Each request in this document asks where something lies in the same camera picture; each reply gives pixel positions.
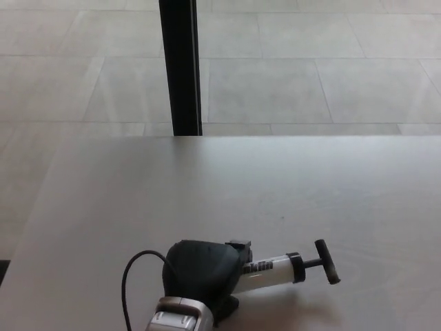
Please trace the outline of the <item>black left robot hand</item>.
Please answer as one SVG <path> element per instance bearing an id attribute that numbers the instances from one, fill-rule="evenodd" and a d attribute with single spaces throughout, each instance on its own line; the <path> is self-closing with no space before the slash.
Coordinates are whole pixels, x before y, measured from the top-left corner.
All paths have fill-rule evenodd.
<path id="1" fill-rule="evenodd" d="M 252 261 L 250 241 L 214 243 L 182 240 L 167 252 L 162 280 L 167 297 L 204 303 L 214 315 L 214 325 L 238 308 L 232 296 L 243 266 Z"/>

